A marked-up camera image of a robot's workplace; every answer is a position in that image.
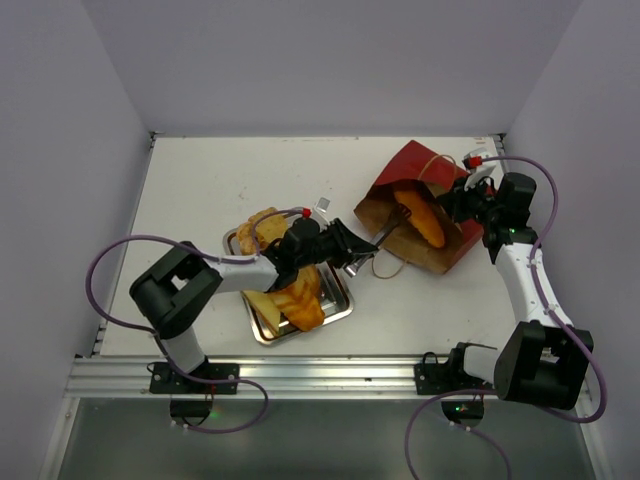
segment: black mounting bracket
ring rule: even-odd
[[[465,427],[477,427],[484,417],[484,401],[478,400],[443,400],[440,402],[442,413],[450,422],[464,425]]]
[[[166,362],[154,362],[151,371],[149,393],[158,395],[204,395],[212,393],[212,385],[194,382],[174,372]],[[238,378],[240,365],[237,363],[204,363],[192,375],[207,380],[229,380]],[[237,383],[216,385],[215,395],[235,395]]]
[[[422,358],[422,362],[414,365],[413,379],[416,383],[416,393],[418,395],[439,395],[441,393],[463,390],[468,388],[487,389],[484,382],[467,375],[462,368],[464,361],[464,350],[467,343],[459,343],[456,348],[452,348],[446,362],[438,363],[438,355],[428,352]],[[436,359],[435,363],[427,363],[429,354]]]

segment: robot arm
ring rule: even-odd
[[[339,219],[321,229],[307,215],[259,256],[227,256],[216,262],[174,247],[131,285],[129,294],[176,365],[192,373],[207,362],[192,325],[214,293],[281,290],[308,265],[328,261],[347,269],[377,251]]]
[[[549,309],[590,351],[593,340],[588,331],[573,328],[558,304],[544,270],[542,251],[538,249],[535,259],[530,259],[537,235],[526,223],[536,184],[525,175],[507,173],[494,191],[487,180],[491,167],[473,168],[471,158],[465,160],[472,169],[471,175],[457,181],[441,203],[454,221],[474,219],[484,227],[483,243],[505,282],[518,323],[504,348],[461,343],[437,368],[446,369],[444,375],[449,383],[469,378],[488,382],[503,400],[571,409],[580,393],[588,361],[549,317],[533,283],[532,262]]]

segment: red connector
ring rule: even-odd
[[[478,168],[482,165],[482,157],[471,157],[469,159],[469,168]]]

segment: baguette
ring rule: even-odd
[[[432,247],[442,248],[445,236],[436,214],[429,204],[422,198],[413,180],[400,180],[393,183],[393,196],[398,203],[404,204],[411,210],[409,223]]]

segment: small metal object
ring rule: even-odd
[[[382,242],[384,242],[391,232],[393,232],[404,220],[407,220],[411,216],[411,210],[402,204],[397,203],[389,213],[389,218],[387,219],[387,223],[380,229],[378,233],[374,235],[371,239],[370,243],[375,245],[376,247],[380,247]],[[352,263],[351,265],[347,265],[344,268],[344,271],[347,272],[347,275],[350,277],[355,277],[358,274],[358,270],[362,268],[362,266],[367,263],[369,257],[361,258],[360,260]]]
[[[318,203],[316,203],[315,209],[319,212],[327,213],[330,203],[331,201],[328,198],[320,197]]]

